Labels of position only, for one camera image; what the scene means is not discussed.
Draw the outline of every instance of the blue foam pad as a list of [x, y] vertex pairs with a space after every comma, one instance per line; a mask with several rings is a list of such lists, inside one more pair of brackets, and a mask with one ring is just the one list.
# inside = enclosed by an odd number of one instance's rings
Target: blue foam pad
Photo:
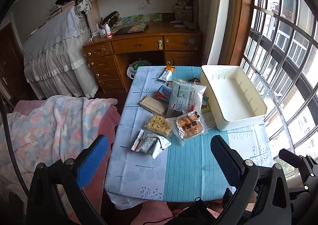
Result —
[[102, 135], [98, 143], [94, 146], [93, 150], [91, 150], [83, 163], [77, 169], [76, 182], [80, 189], [90, 184], [107, 151], [108, 138]]

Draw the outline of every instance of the pastel floral blanket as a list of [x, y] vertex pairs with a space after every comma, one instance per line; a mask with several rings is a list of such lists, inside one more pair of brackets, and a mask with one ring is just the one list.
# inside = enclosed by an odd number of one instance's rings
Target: pastel floral blanket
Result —
[[[7, 115], [12, 147], [22, 177], [30, 188], [38, 163], [47, 166], [57, 160], [76, 158], [98, 136], [102, 117], [116, 99], [87, 99], [53, 96], [29, 116], [14, 112]], [[27, 197], [15, 175], [3, 125], [0, 126], [0, 194], [16, 193], [26, 203]]]

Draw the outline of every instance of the white lace cover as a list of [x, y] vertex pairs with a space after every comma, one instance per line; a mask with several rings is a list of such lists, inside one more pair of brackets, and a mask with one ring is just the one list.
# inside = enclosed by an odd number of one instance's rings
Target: white lace cover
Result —
[[56, 43], [79, 36], [79, 22], [72, 6], [42, 26], [23, 44], [24, 65]]

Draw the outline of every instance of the white fabric cover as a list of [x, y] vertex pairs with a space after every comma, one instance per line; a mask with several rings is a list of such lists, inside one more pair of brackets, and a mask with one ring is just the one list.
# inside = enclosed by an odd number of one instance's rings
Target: white fabric cover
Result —
[[39, 100], [53, 95], [94, 97], [98, 85], [82, 48], [89, 38], [85, 32], [63, 40], [25, 66], [27, 82]]
[[71, 37], [78, 37], [79, 22], [80, 19], [72, 6], [43, 25], [23, 44], [24, 65], [54, 44]]

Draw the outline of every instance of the white bottle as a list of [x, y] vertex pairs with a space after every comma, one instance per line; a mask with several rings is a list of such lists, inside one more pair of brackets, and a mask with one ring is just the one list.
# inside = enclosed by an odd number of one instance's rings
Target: white bottle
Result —
[[112, 33], [110, 32], [110, 27], [108, 26], [108, 24], [105, 25], [105, 31], [106, 31], [107, 37], [111, 38]]

